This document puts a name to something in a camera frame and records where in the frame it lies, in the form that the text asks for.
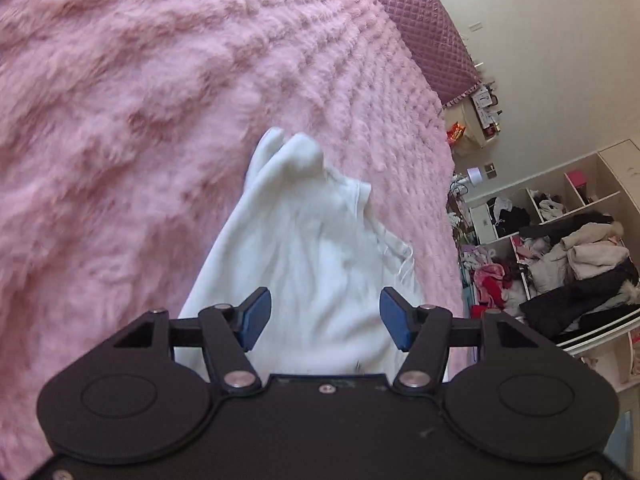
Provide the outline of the pink box on shelf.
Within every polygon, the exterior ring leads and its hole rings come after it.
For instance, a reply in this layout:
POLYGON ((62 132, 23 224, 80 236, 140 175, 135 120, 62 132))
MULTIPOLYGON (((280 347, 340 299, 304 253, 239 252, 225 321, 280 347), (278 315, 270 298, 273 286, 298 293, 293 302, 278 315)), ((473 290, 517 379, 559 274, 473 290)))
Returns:
POLYGON ((582 172, 582 170, 570 171, 566 174, 566 176, 578 193, 587 193, 588 182, 586 175, 582 172))

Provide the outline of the white t-shirt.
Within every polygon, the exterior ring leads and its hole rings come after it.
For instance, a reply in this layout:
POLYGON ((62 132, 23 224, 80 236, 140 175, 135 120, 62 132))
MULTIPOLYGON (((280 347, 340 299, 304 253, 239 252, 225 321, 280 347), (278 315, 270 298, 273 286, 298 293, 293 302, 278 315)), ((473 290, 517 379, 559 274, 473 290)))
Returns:
POLYGON ((265 287, 271 315, 248 355, 260 378, 394 377, 404 355, 380 318, 380 293, 393 287, 414 306, 424 293, 413 248, 375 218, 370 195, 369 183, 327 165, 310 136, 269 129, 181 317, 265 287))

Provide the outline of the pile of clothes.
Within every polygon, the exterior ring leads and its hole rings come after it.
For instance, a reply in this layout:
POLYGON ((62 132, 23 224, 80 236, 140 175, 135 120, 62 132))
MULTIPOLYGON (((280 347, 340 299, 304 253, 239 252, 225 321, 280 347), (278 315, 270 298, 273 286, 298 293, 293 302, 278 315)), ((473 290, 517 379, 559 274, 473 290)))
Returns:
POLYGON ((589 332, 636 302, 639 270, 624 227, 591 211, 520 231, 534 252, 527 272, 537 292, 521 304, 524 322, 551 340, 589 332))

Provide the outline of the white table lamp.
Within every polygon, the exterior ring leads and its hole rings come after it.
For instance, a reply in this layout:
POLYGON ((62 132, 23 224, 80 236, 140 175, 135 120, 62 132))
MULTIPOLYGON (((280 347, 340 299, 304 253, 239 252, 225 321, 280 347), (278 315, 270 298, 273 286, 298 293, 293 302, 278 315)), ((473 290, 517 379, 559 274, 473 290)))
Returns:
POLYGON ((480 168, 477 167, 468 168, 465 172, 455 174, 452 178, 453 185, 471 185, 473 188, 482 184, 483 181, 483 173, 480 171, 480 168))

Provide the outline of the cream nightstand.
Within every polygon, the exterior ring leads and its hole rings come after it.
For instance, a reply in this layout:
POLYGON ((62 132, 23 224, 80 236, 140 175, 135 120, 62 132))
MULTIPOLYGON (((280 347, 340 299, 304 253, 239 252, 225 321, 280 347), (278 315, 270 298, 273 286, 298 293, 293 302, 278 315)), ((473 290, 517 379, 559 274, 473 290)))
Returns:
POLYGON ((499 133, 487 133, 480 123, 476 108, 470 98, 465 98, 452 107, 444 110, 446 129, 451 130, 455 125, 464 128, 460 138, 452 144, 452 151, 458 157, 473 155, 499 139, 499 133))

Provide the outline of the purple quilted headboard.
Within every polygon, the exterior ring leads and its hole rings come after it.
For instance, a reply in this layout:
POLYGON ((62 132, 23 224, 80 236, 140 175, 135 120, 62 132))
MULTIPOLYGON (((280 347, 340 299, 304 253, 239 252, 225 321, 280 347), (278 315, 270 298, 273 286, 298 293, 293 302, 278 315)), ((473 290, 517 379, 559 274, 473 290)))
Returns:
POLYGON ((457 105, 482 80, 440 0, 378 0, 444 107, 457 105))

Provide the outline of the white shelf unit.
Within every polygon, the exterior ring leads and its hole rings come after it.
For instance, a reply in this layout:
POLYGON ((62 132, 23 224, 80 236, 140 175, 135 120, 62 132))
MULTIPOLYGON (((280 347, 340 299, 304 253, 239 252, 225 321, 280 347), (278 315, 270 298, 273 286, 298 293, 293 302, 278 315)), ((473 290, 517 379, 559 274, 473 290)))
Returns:
POLYGON ((608 380, 639 385, 639 145, 625 140, 470 209, 464 314, 512 315, 608 380))

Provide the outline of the pink fluffy blanket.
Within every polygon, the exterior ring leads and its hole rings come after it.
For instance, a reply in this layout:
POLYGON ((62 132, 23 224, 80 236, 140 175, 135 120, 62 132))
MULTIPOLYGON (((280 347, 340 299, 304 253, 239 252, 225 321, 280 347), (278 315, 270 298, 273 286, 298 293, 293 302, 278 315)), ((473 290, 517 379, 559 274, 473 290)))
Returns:
POLYGON ((50 454, 44 383, 178 311, 259 138, 371 183, 427 297, 461 306, 436 93, 378 0, 1 0, 1 471, 50 454))

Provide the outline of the red snack bag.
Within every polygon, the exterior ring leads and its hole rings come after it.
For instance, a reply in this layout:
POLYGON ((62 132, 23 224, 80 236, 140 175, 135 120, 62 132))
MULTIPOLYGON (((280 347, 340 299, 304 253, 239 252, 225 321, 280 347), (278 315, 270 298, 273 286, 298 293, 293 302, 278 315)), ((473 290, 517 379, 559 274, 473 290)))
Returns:
POLYGON ((454 122, 447 130, 447 142, 450 146, 454 146, 461 138, 464 137, 466 125, 461 122, 454 122))

